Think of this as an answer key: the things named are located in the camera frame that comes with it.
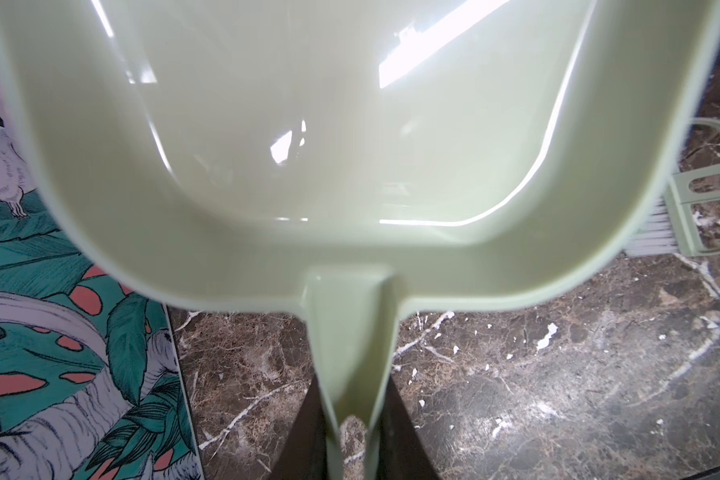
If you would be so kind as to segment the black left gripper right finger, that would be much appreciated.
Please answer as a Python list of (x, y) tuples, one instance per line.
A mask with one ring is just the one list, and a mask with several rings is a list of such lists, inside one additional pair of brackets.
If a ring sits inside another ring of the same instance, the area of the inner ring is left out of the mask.
[(392, 379), (380, 414), (377, 478), (439, 480)]

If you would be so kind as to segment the green hand brush white bristles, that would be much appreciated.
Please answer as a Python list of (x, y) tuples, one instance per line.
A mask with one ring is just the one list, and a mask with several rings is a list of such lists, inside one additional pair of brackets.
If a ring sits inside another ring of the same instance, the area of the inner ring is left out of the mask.
[(713, 175), (720, 175), (720, 164), (673, 173), (646, 223), (624, 248), (625, 254), (630, 257), (675, 253), (684, 256), (720, 255), (720, 247), (711, 248), (703, 244), (693, 212), (696, 204), (720, 201), (720, 191), (696, 192), (691, 188), (694, 180)]

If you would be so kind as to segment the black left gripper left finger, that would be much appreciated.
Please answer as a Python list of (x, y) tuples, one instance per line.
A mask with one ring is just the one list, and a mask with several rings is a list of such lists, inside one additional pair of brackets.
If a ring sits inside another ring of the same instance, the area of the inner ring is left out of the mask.
[(269, 480), (327, 478), (326, 419), (319, 382), (313, 376)]

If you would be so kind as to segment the green plastic dustpan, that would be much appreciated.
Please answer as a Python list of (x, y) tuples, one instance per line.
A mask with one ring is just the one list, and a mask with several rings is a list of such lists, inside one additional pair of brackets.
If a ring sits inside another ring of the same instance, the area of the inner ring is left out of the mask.
[(645, 222), (720, 1), (0, 1), (44, 203), (155, 300), (306, 323), (327, 432), (391, 442), (399, 322), (525, 308)]

